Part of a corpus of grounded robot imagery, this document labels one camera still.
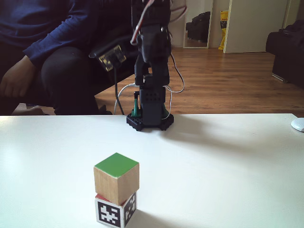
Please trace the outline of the person's right hand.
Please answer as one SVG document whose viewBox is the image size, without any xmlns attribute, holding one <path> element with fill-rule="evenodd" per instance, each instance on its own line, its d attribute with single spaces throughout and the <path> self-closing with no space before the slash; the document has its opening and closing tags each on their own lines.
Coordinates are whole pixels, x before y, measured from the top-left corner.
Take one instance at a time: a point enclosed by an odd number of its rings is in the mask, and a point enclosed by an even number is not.
<svg viewBox="0 0 304 228">
<path fill-rule="evenodd" d="M 36 72 L 28 56 L 24 56 L 3 76 L 0 94 L 5 97 L 22 97 L 26 94 Z"/>
</svg>

